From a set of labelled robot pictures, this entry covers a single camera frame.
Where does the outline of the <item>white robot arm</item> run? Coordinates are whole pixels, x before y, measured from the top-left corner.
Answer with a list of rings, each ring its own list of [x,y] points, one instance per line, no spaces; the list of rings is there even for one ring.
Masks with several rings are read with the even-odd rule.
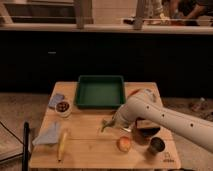
[[[149,89],[139,90],[121,105],[112,122],[129,127],[137,118],[150,120],[213,153],[213,122],[160,106]]]

